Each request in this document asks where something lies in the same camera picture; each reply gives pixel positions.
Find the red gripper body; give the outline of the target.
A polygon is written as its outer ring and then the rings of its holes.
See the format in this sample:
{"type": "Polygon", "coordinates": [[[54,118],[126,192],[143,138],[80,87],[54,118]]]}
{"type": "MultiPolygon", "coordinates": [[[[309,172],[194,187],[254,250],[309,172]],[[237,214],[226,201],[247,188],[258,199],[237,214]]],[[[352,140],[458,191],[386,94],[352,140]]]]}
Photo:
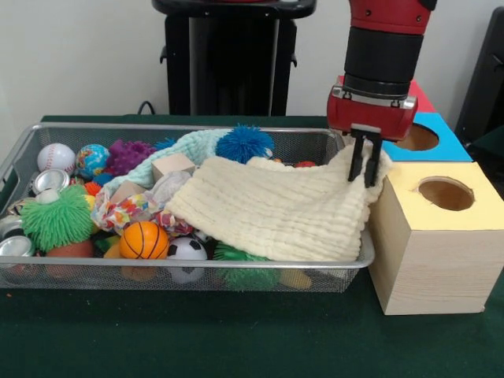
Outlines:
{"type": "Polygon", "coordinates": [[[400,101],[399,106],[390,102],[380,106],[328,96],[327,118],[331,128],[350,133],[353,126],[361,125],[379,129],[381,137],[391,141],[403,140],[408,135],[416,112],[416,97],[400,101]]]}

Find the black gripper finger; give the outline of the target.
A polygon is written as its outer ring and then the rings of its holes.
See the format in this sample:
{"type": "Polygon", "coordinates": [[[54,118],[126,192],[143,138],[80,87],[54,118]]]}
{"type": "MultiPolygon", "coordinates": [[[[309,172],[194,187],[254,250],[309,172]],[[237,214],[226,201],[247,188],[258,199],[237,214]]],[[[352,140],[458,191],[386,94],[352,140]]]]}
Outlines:
{"type": "Polygon", "coordinates": [[[372,144],[372,151],[365,168],[365,186],[374,187],[379,170],[380,153],[382,149],[382,138],[380,134],[371,134],[367,137],[372,144]]]}
{"type": "Polygon", "coordinates": [[[354,135],[354,150],[352,154],[348,181],[353,182],[361,173],[362,167],[362,148],[365,137],[363,135],[354,135]]]}

